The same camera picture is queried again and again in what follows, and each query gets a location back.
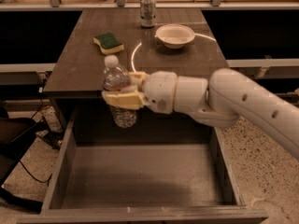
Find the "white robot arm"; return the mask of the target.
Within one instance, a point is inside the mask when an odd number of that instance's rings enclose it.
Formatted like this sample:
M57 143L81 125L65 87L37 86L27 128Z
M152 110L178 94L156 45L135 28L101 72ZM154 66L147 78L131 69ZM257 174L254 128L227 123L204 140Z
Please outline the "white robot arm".
M209 79L172 72L133 72L133 84L103 91L109 105L155 113L179 112L211 127L227 128L243 117L299 160L299 108L232 69L216 70Z

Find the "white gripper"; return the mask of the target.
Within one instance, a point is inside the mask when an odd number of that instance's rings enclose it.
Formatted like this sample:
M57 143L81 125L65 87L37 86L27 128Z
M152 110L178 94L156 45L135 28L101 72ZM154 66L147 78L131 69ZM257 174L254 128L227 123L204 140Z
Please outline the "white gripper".
M139 91L103 91L102 97L108 105L131 110L147 106L155 113L173 112L178 81L175 73L158 71L149 75L145 72L130 72L129 75L134 85L143 86L144 94Z

